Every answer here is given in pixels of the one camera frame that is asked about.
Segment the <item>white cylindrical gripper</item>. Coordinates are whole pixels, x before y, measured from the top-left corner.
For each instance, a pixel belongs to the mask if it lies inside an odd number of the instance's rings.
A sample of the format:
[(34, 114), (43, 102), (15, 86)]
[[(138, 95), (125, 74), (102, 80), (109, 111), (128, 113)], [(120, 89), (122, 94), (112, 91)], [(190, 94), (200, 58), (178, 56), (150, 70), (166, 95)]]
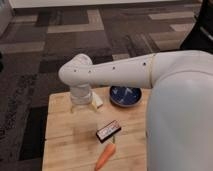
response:
[[(92, 93), (89, 84), (83, 84), (70, 88), (70, 98), (75, 105), (87, 105), (91, 101), (91, 105), (94, 110), (97, 110), (103, 105), (102, 99), (95, 93)], [(74, 113), (74, 106), (70, 107), (71, 113)]]

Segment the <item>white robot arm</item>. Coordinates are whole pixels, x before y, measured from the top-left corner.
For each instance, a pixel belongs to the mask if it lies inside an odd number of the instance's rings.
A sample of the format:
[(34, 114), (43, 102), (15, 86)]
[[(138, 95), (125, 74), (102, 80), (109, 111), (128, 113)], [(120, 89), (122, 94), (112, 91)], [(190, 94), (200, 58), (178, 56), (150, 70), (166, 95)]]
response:
[(160, 52), (96, 65), (79, 54), (59, 78), (71, 92), (88, 84), (149, 89), (148, 171), (213, 171), (213, 54)]

